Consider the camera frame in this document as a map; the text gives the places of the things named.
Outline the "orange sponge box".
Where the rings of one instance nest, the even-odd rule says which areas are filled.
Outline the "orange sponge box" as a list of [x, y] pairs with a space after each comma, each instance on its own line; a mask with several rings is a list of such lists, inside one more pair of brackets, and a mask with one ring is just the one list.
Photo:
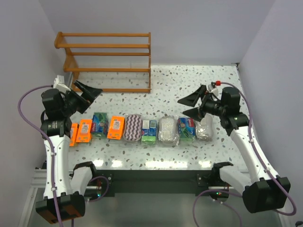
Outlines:
[[122, 116], [112, 116], [107, 138], [110, 140], [120, 140], [124, 133], [125, 118]]
[[74, 147], [76, 144], [76, 138], [78, 134], [79, 124], [78, 123], [72, 123], [71, 125], [71, 139], [70, 139], [70, 147]]
[[80, 126], [78, 129], [76, 142], [77, 143], [90, 143], [92, 139], [91, 135], [92, 119], [80, 120]]

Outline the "grey wrapped sponge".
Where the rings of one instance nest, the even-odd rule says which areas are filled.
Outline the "grey wrapped sponge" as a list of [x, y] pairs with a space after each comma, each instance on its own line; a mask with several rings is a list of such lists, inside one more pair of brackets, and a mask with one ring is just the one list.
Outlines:
[[164, 116], [159, 119], [158, 138], [162, 144], [177, 146], [179, 135], [177, 129], [177, 119], [174, 116]]
[[195, 121], [196, 137], [198, 140], [211, 141], [214, 135], [213, 118], [210, 114], [206, 114], [201, 121]]

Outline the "purple wavy striped sponge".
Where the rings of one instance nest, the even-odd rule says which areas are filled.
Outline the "purple wavy striped sponge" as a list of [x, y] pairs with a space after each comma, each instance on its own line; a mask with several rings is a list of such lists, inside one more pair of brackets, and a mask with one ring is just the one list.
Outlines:
[[124, 140], [128, 142], [137, 142], [142, 137], [143, 119], [139, 114], [128, 115], [125, 119]]

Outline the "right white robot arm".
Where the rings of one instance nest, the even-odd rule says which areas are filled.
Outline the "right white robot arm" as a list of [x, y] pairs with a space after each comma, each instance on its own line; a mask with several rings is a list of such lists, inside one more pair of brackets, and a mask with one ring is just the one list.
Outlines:
[[251, 120], [240, 111], [241, 92], [234, 86], [225, 87], [217, 98], [205, 85], [178, 100], [189, 106], [183, 114], [196, 121], [206, 114], [218, 116], [221, 126], [235, 143], [249, 171], [249, 176], [237, 171], [229, 162], [215, 164], [212, 178], [231, 185], [242, 197], [250, 213], [278, 210], [284, 207], [291, 184], [267, 160], [251, 128]]

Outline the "grey wrapped sponge right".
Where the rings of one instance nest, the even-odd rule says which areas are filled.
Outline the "grey wrapped sponge right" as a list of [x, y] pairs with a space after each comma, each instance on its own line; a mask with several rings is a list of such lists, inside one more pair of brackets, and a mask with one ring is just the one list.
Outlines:
[[198, 140], [211, 141], [214, 135], [213, 118], [210, 114], [206, 114], [201, 121], [195, 121], [196, 137]]

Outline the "blue label green sponge pack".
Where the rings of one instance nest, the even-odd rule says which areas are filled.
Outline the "blue label green sponge pack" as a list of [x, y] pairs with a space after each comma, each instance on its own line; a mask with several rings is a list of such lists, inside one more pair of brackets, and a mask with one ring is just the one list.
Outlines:
[[143, 120], [142, 124], [142, 144], [154, 145], [157, 139], [157, 121]]

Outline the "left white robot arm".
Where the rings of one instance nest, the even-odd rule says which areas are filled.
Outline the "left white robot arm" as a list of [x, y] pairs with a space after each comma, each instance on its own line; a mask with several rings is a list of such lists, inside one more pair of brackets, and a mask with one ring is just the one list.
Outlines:
[[84, 113], [103, 90], [79, 81], [74, 85], [82, 91], [81, 95], [69, 88], [62, 91], [56, 85], [41, 94], [47, 116], [40, 128], [46, 150], [46, 184], [42, 201], [36, 203], [36, 211], [50, 224], [84, 216], [85, 190], [96, 177], [91, 161], [77, 164], [69, 174], [71, 116], [76, 112]]

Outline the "wooden two-tier shelf rack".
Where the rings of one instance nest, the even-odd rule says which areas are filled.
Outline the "wooden two-tier shelf rack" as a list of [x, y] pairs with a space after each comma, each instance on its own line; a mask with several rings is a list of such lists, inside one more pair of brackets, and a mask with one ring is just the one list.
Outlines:
[[[89, 43], [69, 43], [67, 37], [122, 37], [122, 38], [147, 38], [147, 42], [143, 44], [89, 44]], [[72, 74], [72, 83], [79, 79], [81, 73], [86, 72], [116, 72], [116, 73], [147, 73], [148, 86], [147, 88], [105, 88], [104, 92], [108, 93], [150, 93], [151, 92], [151, 33], [63, 33], [58, 32], [54, 41], [56, 49], [65, 50], [65, 62], [63, 71]], [[81, 67], [77, 63], [76, 56], [86, 57], [147, 57], [147, 66], [135, 67], [115, 66], [105, 67]]]

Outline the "grey wrapped sponge centre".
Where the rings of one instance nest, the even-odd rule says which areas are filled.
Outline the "grey wrapped sponge centre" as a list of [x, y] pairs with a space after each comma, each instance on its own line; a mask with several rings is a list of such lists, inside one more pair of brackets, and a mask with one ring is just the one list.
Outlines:
[[159, 119], [158, 138], [162, 144], [177, 146], [179, 135], [177, 129], [177, 119], [174, 116], [164, 116]]

